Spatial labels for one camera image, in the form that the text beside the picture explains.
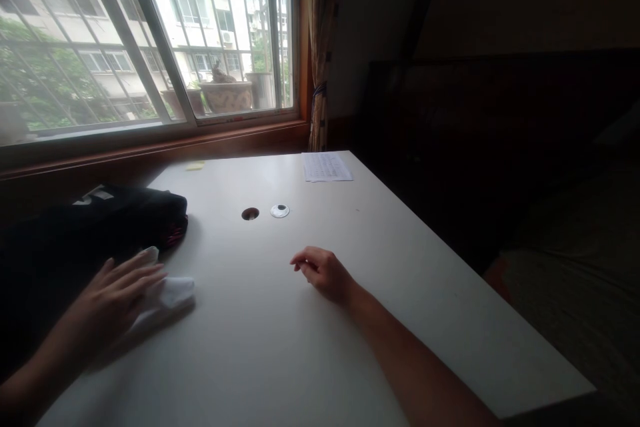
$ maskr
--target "right hand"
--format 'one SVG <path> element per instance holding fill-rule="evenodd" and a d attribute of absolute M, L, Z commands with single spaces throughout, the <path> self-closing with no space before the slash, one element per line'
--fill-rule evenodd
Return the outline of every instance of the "right hand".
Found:
<path fill-rule="evenodd" d="M 306 247 L 293 256 L 294 272 L 302 271 L 307 281 L 325 298 L 347 307 L 361 290 L 333 252 L 318 247 Z"/>

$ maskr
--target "white sock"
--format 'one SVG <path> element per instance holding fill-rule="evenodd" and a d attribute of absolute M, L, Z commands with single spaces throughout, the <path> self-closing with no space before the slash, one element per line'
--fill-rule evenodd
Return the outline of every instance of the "white sock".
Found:
<path fill-rule="evenodd" d="M 156 247 L 149 247 L 146 250 L 153 253 L 149 256 L 149 262 L 143 267 L 155 265 L 159 250 Z M 195 282 L 191 277 L 167 277 L 149 287 L 145 292 L 142 312 L 125 337 L 133 332 L 152 328 L 169 320 L 182 309 L 193 305 L 194 289 Z"/>

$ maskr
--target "potted plant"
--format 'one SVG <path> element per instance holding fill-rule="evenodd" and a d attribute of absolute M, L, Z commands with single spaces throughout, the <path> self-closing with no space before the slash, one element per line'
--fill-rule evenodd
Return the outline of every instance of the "potted plant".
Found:
<path fill-rule="evenodd" d="M 178 101 L 178 96 L 175 94 L 175 90 L 163 90 L 160 93 L 162 93 L 162 98 L 171 108 L 176 120 L 184 120 L 185 114 L 182 112 L 182 105 L 180 105 L 180 102 Z"/>
<path fill-rule="evenodd" d="M 202 89 L 197 81 L 192 81 L 187 85 L 187 97 L 196 117 L 205 117 L 205 106 L 202 103 Z"/>
<path fill-rule="evenodd" d="M 220 60 L 216 60 L 213 80 L 200 84 L 207 105 L 213 113 L 236 113 L 250 110 L 253 104 L 251 82 L 238 82 L 220 70 Z"/>

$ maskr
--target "wooden furniture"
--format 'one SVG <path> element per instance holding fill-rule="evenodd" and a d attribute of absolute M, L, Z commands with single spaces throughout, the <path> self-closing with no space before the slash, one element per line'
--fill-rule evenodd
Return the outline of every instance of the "wooden furniture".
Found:
<path fill-rule="evenodd" d="M 356 327 L 289 260 L 333 250 L 354 278 L 501 418 L 593 387 L 354 155 L 353 181 L 305 183 L 300 155 L 168 167 L 189 229 L 166 258 L 195 309 L 86 374 L 49 425 L 398 426 L 406 419 Z M 274 218 L 276 204 L 291 213 Z M 259 215 L 244 220 L 255 207 Z"/>

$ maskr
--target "hole in table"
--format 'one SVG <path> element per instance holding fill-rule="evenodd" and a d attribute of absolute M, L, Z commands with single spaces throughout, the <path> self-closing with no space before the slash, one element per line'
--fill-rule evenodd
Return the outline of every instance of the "hole in table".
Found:
<path fill-rule="evenodd" d="M 258 215 L 260 215 L 260 211 L 255 207 L 249 207 L 242 212 L 244 220 L 255 220 Z"/>

